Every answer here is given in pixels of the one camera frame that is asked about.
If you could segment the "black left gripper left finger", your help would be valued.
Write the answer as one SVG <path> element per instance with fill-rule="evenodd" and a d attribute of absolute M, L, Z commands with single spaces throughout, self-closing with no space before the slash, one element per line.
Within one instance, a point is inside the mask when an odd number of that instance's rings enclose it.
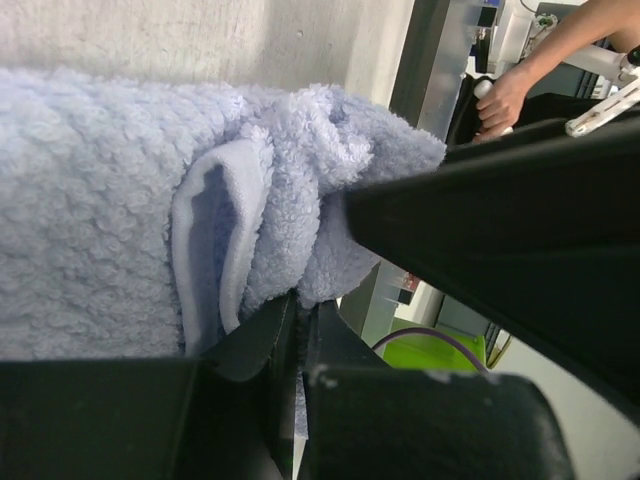
<path fill-rule="evenodd" d="M 195 479 L 293 475 L 296 299 L 263 305 L 204 354 L 192 396 Z"/>

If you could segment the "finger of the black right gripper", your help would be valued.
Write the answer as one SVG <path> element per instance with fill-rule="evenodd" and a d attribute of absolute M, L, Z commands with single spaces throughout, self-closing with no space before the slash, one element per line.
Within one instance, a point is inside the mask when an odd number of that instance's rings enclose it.
<path fill-rule="evenodd" d="M 348 194 L 354 239 L 571 372 L 639 391 L 639 123 L 547 122 Z"/>

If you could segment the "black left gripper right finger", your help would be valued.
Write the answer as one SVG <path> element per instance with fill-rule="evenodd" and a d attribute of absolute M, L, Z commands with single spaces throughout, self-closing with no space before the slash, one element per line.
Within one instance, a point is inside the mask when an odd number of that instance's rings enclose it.
<path fill-rule="evenodd" d="M 376 382 L 390 367 L 323 303 L 310 313 L 302 345 L 308 439 L 301 479 L 371 479 L 380 402 Z"/>

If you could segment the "light blue towel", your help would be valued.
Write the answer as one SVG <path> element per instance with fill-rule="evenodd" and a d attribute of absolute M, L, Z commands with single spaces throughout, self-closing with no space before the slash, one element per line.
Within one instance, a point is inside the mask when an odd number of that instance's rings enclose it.
<path fill-rule="evenodd" d="M 339 87 L 1 73 L 1 356 L 193 356 L 265 302 L 340 298 L 377 257 L 349 191 L 445 145 Z"/>

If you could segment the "bare human forearm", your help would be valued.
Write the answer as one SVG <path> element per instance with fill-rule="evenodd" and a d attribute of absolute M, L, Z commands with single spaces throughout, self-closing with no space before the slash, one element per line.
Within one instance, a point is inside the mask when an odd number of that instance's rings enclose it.
<path fill-rule="evenodd" d="M 639 45 L 638 0 L 586 1 L 565 17 L 516 70 L 534 84 L 570 55 L 601 39 L 607 39 L 618 53 L 628 53 Z"/>

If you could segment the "bare human hand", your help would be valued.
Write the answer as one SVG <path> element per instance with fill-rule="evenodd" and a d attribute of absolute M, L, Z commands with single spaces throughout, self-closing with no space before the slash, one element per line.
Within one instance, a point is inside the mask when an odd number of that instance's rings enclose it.
<path fill-rule="evenodd" d="M 501 75 L 477 104 L 480 129 L 474 136 L 474 142 L 498 138 L 512 128 L 531 86 L 530 73 L 522 66 Z"/>

